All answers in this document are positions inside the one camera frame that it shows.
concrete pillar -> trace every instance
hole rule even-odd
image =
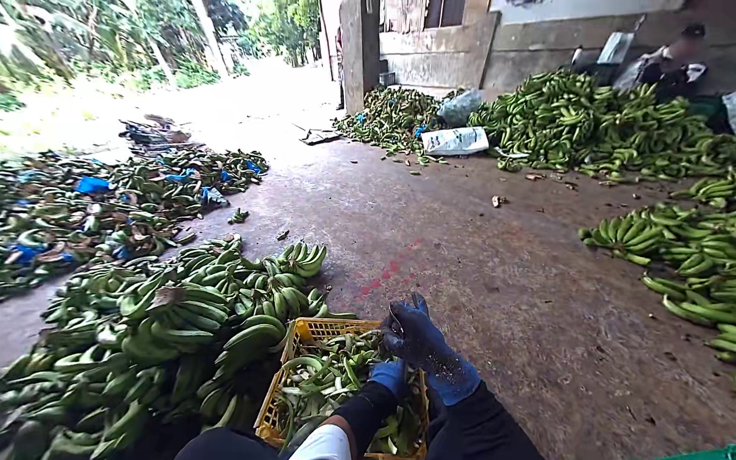
[[[342,0],[339,23],[345,108],[355,114],[380,82],[380,0]]]

black sleeve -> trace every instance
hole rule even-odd
[[[446,407],[447,423],[461,437],[462,458],[543,460],[484,382],[467,399]]]
[[[663,77],[663,71],[661,65],[657,62],[653,62],[641,71],[638,83],[656,83]]]
[[[397,397],[385,385],[367,382],[352,399],[339,406],[332,415],[348,422],[356,438],[356,453],[363,455],[383,420],[396,412]]]

yellow plastic crate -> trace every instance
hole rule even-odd
[[[294,350],[301,340],[321,340],[330,337],[342,336],[346,332],[362,334],[363,332],[376,329],[380,326],[379,321],[368,321],[363,319],[313,319],[299,318],[291,322],[288,333],[291,340],[287,340],[285,349],[281,356],[281,362],[286,362],[294,358]],[[285,371],[278,371],[271,379],[266,399],[260,407],[257,422],[254,424],[254,432],[267,443],[280,448],[284,439],[280,436],[277,427],[280,425],[280,413],[277,411],[277,403],[274,394],[277,392],[279,385],[285,379]],[[399,457],[391,454],[366,454],[365,458],[377,458],[378,460],[422,460],[428,452],[425,446],[424,435],[428,428],[428,396],[425,394],[425,378],[424,372],[419,371],[420,388],[422,389],[422,405],[414,408],[421,417],[419,439],[422,440],[421,445],[412,457]]]

person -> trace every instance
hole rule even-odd
[[[337,28],[337,80],[339,81],[339,105],[337,110],[345,108],[345,89],[342,81],[342,27]]]
[[[427,460],[543,460],[530,438],[496,400],[476,368],[457,354],[431,322],[428,305],[414,292],[412,304],[391,303],[383,344],[399,359],[376,364],[371,377],[294,451],[290,460],[362,458],[383,419],[393,414],[407,388],[405,366],[421,368],[428,382],[431,423]],[[277,451],[252,434],[208,430],[176,460],[277,459]]]
[[[612,86],[628,90],[643,83],[657,83],[659,99],[687,96],[706,70],[702,64],[690,63],[700,51],[705,36],[706,26],[703,24],[686,26],[674,43],[663,45],[629,64]]]

person's arm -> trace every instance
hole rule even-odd
[[[325,419],[291,460],[362,458],[383,420],[396,412],[404,391],[404,361],[375,365],[362,389]]]
[[[447,417],[462,435],[463,458],[542,460],[530,438],[487,390],[484,382],[464,400],[447,406]]]
[[[445,342],[430,321],[424,298],[414,293],[413,304],[391,303],[391,316],[383,322],[383,343],[391,353],[427,374],[428,387],[445,404],[447,423],[453,425],[451,434],[459,432],[461,452],[454,456],[542,459],[530,438],[487,390],[476,368]]]

